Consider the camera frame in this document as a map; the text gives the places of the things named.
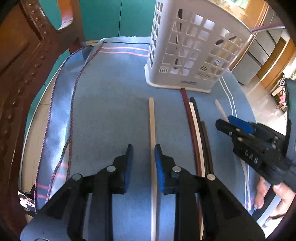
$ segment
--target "human hand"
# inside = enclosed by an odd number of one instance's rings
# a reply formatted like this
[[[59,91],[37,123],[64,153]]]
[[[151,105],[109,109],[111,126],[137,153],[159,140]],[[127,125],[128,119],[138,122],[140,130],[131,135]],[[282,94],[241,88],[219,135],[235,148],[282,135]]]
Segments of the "human hand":
[[[280,215],[284,215],[288,208],[290,207],[295,192],[293,192],[286,184],[280,183],[279,185],[274,185],[272,187],[273,191],[279,195],[282,200],[276,207],[276,209],[272,212],[270,215],[271,217],[276,217]],[[265,179],[263,177],[260,177],[259,183],[257,185],[257,193],[254,200],[254,207],[257,209],[260,209],[263,207],[264,204],[264,197],[268,191],[268,187],[265,184]]]

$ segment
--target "teal cabinet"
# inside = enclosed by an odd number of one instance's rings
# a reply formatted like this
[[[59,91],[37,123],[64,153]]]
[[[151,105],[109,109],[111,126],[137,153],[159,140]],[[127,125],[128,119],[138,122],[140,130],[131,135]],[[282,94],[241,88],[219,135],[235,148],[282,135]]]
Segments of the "teal cabinet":
[[[121,0],[80,0],[80,8],[86,40],[118,36]]]
[[[122,0],[120,36],[150,36],[156,0]]]

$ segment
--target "white laundry basket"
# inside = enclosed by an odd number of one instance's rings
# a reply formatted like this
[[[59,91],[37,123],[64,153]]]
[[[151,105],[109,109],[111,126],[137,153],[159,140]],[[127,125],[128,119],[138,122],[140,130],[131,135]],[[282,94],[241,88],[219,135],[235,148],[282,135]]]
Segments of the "white laundry basket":
[[[246,25],[208,0],[158,0],[146,81],[209,93],[252,36]]]

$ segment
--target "pink stripe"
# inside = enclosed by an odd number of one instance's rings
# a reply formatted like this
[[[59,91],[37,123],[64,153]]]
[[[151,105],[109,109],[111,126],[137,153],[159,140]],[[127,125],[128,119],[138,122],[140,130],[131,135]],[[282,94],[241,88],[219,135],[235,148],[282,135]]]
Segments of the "pink stripe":
[[[142,57],[148,57],[148,55],[145,55],[145,54],[131,53],[131,52],[105,52],[105,51],[100,51],[100,53],[128,53],[128,54],[132,54],[132,55],[137,55],[137,56],[142,56]]]
[[[38,198],[46,199],[46,196],[41,195],[41,194],[37,194],[36,196],[37,196]]]
[[[254,199],[255,197],[251,198],[251,201]],[[247,201],[243,206],[245,207],[247,204],[249,203],[249,201]]]
[[[65,167],[65,168],[67,168],[68,167],[68,163],[61,163],[61,167]]]
[[[141,49],[141,48],[134,48],[134,47],[102,47],[101,49],[135,49],[135,50],[149,52],[148,49]]]
[[[66,175],[58,174],[58,173],[54,177],[66,179]]]
[[[39,188],[48,189],[48,186],[40,185],[38,183],[36,183],[36,186],[39,187]]]

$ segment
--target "white stripe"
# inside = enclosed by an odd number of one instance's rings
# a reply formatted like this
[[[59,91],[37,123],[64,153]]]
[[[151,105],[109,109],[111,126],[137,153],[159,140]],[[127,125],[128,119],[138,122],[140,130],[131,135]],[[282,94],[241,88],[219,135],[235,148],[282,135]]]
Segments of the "white stripe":
[[[232,102],[233,102],[233,107],[234,107],[234,111],[235,111],[235,117],[237,118],[237,111],[236,111],[236,108],[235,108],[235,104],[234,104],[234,99],[233,99],[233,95],[231,94],[231,92],[230,92],[230,90],[229,90],[229,88],[228,88],[228,86],[227,86],[227,84],[226,84],[226,82],[225,82],[225,80],[224,80],[224,78],[223,78],[223,76],[221,76],[222,77],[222,79],[223,79],[223,82],[224,82],[224,84],[225,84],[225,86],[226,86],[226,88],[227,88],[227,90],[228,90],[228,92],[229,92],[229,94],[231,95],[231,98],[232,98]],[[233,109],[232,109],[232,104],[231,104],[231,101],[230,101],[230,98],[229,98],[229,95],[226,93],[226,91],[225,91],[225,88],[223,87],[223,85],[222,85],[222,82],[221,82],[221,80],[219,79],[219,81],[220,81],[220,84],[221,84],[221,86],[222,86],[222,88],[223,88],[223,90],[224,90],[224,92],[225,92],[225,94],[227,95],[227,97],[228,97],[228,100],[229,100],[229,103],[230,103],[230,106],[231,106],[231,111],[232,111],[232,115],[233,115]],[[242,160],[241,160],[241,163],[242,163],[242,167],[243,167],[243,172],[244,172],[244,176],[245,176],[245,182],[244,182],[244,203],[246,203],[246,192],[248,191],[248,211],[251,209],[251,196],[250,196],[250,191],[249,191],[249,189],[250,189],[250,172],[248,172],[247,173],[247,170],[246,170],[246,163],[245,162],[243,162]]]
[[[226,88],[227,88],[229,94],[231,95],[232,103],[233,103],[233,107],[234,107],[234,112],[235,112],[235,117],[237,117],[237,110],[236,110],[236,108],[235,108],[235,104],[234,104],[233,96],[232,96],[232,94],[231,94],[231,92],[230,92],[230,90],[229,90],[229,88],[228,88],[228,86],[227,86],[227,84],[226,84],[226,82],[225,82],[223,76],[221,76],[221,77],[222,77],[222,80],[224,81],[224,84],[225,84],[225,86],[226,86]]]
[[[230,107],[231,107],[231,113],[232,113],[232,115],[233,115],[233,109],[232,109],[232,104],[231,104],[231,101],[230,101],[229,95],[226,93],[226,90],[225,90],[224,86],[222,85],[222,82],[221,82],[220,79],[219,79],[219,82],[220,82],[220,85],[222,86],[222,88],[223,88],[225,94],[227,95],[227,98],[228,98],[228,100],[229,100]]]
[[[249,186],[250,186],[250,165],[248,165],[248,181],[249,181]],[[251,203],[249,203],[249,211],[252,209]]]

